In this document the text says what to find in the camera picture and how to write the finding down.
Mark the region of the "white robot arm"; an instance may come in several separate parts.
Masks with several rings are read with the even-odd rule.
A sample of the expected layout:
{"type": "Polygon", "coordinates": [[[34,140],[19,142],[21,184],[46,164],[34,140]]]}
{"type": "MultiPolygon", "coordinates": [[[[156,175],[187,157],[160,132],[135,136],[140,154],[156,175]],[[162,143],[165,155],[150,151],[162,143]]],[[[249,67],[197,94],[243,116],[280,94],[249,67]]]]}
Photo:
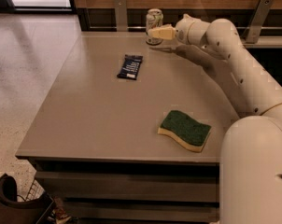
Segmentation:
{"type": "Polygon", "coordinates": [[[185,15],[148,31],[177,39],[229,65],[246,115],[226,132],[219,165],[219,224],[282,224],[282,87],[244,47],[231,21],[185,15]]]}

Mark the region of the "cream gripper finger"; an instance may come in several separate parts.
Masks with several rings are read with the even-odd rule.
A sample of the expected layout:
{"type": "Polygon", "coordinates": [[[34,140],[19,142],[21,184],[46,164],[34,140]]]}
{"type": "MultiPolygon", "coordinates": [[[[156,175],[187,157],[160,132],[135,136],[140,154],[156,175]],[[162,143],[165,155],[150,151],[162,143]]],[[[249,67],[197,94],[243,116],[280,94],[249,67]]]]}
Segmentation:
{"type": "Polygon", "coordinates": [[[172,40],[176,37],[176,29],[171,24],[155,27],[148,30],[150,38],[172,40]]]}

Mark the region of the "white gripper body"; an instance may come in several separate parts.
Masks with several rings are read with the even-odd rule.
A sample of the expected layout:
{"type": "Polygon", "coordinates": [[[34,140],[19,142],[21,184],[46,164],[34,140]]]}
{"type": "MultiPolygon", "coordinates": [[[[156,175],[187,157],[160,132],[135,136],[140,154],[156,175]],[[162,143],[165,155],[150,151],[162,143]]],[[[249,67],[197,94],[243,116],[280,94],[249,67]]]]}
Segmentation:
{"type": "Polygon", "coordinates": [[[175,32],[176,32],[176,39],[183,43],[187,44],[189,30],[195,22],[198,22],[199,19],[193,18],[188,14],[184,14],[183,18],[176,23],[175,32]]]}

